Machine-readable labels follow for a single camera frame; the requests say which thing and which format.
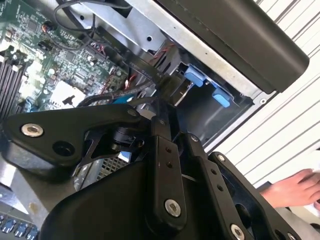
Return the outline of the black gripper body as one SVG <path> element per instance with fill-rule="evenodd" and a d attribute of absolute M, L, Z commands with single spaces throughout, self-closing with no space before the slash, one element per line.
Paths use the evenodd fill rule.
<path fill-rule="evenodd" d="M 139 161 L 65 198 L 42 240 L 204 240 L 192 207 L 196 181 L 174 160 Z"/>

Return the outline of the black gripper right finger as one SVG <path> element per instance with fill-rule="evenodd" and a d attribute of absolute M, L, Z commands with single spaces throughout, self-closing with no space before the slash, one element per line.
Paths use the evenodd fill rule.
<path fill-rule="evenodd" d="M 195 180 L 191 205 L 205 240 L 298 240 L 300 236 L 220 152 L 206 155 L 199 139 L 180 136 L 182 173 Z"/>

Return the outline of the person's bare hand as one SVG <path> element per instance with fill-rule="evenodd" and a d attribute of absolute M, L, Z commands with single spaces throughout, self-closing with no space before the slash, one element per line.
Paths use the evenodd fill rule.
<path fill-rule="evenodd" d="M 274 208 L 313 205 L 320 209 L 320 174 L 303 169 L 282 179 L 260 193 Z"/>

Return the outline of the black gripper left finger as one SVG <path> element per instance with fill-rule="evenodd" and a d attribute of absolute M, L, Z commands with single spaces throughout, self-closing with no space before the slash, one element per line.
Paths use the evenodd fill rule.
<path fill-rule="evenodd" d="M 175 109 L 160 99 L 151 105 L 155 110 L 151 119 L 127 104 L 13 115 L 3 123 L 2 156 L 53 183 L 70 180 L 82 163 L 121 151 L 132 153 L 126 166 L 150 160 L 173 160 L 180 165 L 172 139 L 179 129 Z"/>

